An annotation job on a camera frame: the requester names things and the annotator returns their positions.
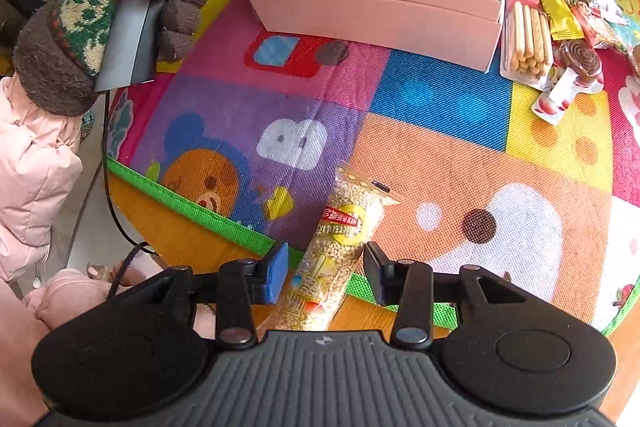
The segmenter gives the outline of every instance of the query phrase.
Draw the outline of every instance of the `green mat border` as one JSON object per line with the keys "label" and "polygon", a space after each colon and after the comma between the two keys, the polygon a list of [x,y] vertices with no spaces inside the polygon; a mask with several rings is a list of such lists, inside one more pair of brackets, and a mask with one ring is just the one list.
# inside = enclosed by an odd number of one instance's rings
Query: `green mat border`
{"label": "green mat border", "polygon": [[[211,232],[215,232],[222,237],[236,243],[240,247],[254,252],[256,255],[265,255],[274,240],[266,235],[255,232],[255,230],[243,227],[239,223],[226,219],[220,214],[211,212],[210,210],[193,203],[175,192],[170,191],[166,187],[150,180],[139,172],[129,169],[126,165],[121,164],[111,157],[107,158],[109,170],[118,178],[122,179],[132,187],[144,192],[147,196],[154,198],[156,201],[164,204],[168,208],[182,214],[194,223],[204,227]],[[302,259],[300,250],[289,248],[289,268],[295,268],[300,259]],[[354,297],[369,301],[375,304],[373,293],[369,287],[366,277],[354,273],[347,286],[347,293]],[[388,309],[396,311],[397,306],[389,306]],[[435,303],[433,307],[433,322],[437,326],[452,330],[457,327],[456,311],[452,306],[442,303]]]}

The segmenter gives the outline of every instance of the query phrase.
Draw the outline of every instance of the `gloved hand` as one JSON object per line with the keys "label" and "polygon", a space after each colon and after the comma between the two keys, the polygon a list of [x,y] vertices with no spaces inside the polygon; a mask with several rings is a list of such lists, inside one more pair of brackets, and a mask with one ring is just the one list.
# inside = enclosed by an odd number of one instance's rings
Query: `gloved hand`
{"label": "gloved hand", "polygon": [[[117,1],[59,0],[26,23],[14,48],[14,64],[38,107],[60,116],[81,116],[91,108]],[[165,5],[158,34],[161,60],[181,60],[190,51],[206,1],[170,0]]]}

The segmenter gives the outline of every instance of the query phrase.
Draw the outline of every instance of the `play mat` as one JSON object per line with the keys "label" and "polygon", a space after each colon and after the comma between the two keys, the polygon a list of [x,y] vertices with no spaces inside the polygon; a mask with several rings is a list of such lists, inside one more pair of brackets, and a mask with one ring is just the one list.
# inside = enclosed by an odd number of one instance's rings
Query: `play mat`
{"label": "play mat", "polygon": [[[638,39],[640,0],[617,1]],[[622,54],[599,51],[604,91],[552,127],[499,50],[482,74],[271,34],[248,0],[209,0],[204,19],[179,69],[119,94],[108,152],[127,182],[256,253],[299,253],[346,159],[406,198],[376,234],[390,257],[479,264],[607,334],[638,298],[640,84]],[[348,291],[371,300],[362,275]]]}

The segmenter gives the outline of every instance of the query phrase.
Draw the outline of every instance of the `orange dot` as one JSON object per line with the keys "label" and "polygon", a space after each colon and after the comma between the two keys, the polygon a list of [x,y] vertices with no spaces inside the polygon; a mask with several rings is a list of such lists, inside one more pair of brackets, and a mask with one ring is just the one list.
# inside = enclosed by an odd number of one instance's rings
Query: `orange dot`
{"label": "orange dot", "polygon": [[551,149],[558,142],[558,131],[551,124],[540,118],[531,121],[531,135],[536,143],[542,147]]}
{"label": "orange dot", "polygon": [[593,99],[588,94],[580,93],[576,96],[574,105],[582,114],[587,116],[593,116],[596,114],[596,103],[593,102]]}
{"label": "orange dot", "polygon": [[587,165],[595,165],[598,161],[598,148],[593,141],[586,136],[582,136],[575,141],[575,155],[582,163]]}

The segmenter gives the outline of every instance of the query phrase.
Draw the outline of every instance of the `pink pants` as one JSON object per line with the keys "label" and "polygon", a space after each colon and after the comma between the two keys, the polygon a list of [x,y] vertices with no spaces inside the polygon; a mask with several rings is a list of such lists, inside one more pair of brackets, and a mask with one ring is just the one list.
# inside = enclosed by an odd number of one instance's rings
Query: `pink pants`
{"label": "pink pants", "polygon": [[[159,271],[143,254],[134,259],[127,278],[139,282]],[[31,355],[50,330],[104,302],[110,286],[63,269],[20,301],[0,280],[0,426],[31,427],[47,412],[31,376]],[[215,320],[209,308],[198,305],[193,329],[203,338],[213,338]]]}

